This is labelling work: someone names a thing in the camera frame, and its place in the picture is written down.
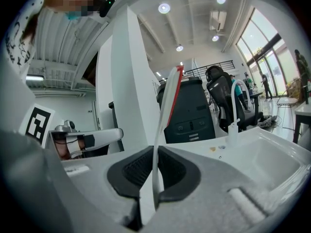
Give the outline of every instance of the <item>white faucet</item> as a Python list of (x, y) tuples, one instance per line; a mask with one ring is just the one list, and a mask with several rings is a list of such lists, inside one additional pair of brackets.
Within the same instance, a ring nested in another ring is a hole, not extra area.
[(250, 108), (250, 104), (251, 104), (251, 99), (249, 97), (249, 93), (248, 93), (248, 89), (246, 84), (241, 81), (241, 80), (236, 80), (233, 84), (232, 84), (232, 88), (231, 88), (231, 100), (232, 100), (232, 109), (233, 109), (233, 123), (228, 127), (228, 144), (231, 147), (236, 146), (236, 143), (238, 141), (238, 133), (239, 133), (239, 127), (238, 127), (238, 122), (240, 121), (239, 118), (237, 118), (237, 108), (235, 105), (235, 86), (237, 85), (237, 83), (241, 83), (245, 90), (246, 90), (246, 94), (247, 94), (247, 106), (248, 108)]

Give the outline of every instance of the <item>railing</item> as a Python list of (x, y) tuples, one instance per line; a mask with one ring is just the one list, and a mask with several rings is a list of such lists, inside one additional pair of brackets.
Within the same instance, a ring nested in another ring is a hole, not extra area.
[(188, 78), (192, 78), (192, 77), (200, 77), (200, 79), (206, 80), (206, 76), (205, 76), (206, 70), (209, 69), (211, 66), (219, 66), (224, 71), (235, 69), (232, 60), (224, 61), (224, 62), (215, 63), (215, 64), (211, 64), (211, 65), (204, 66), (204, 67), (199, 67), (199, 68), (196, 68), (193, 70), (185, 71), (182, 79), (188, 79)]

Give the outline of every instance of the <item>chair headrest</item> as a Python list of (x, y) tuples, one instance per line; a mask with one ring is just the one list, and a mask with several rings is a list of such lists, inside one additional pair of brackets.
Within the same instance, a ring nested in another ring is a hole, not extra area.
[(224, 70), (219, 66), (211, 66), (207, 71), (205, 72), (207, 82), (214, 81), (218, 79), (220, 76), (222, 76), (224, 73)]

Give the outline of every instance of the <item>white countertop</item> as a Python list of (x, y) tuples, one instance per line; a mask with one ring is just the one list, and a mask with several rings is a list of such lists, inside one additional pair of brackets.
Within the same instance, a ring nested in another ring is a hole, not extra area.
[(306, 102), (302, 103), (297, 109), (295, 109), (295, 114), (311, 117), (311, 104), (306, 104)]

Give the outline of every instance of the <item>black and white patterned shirt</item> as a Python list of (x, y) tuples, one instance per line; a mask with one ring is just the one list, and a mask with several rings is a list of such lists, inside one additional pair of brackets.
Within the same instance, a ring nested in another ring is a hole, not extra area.
[(33, 15), (40, 12), (43, 2), (44, 0), (28, 0), (5, 33), (1, 43), (0, 54), (4, 55), (1, 59), (15, 71), (24, 83), (30, 62), (35, 54), (35, 47), (31, 43), (30, 36), (24, 40), (21, 38), (28, 21)]

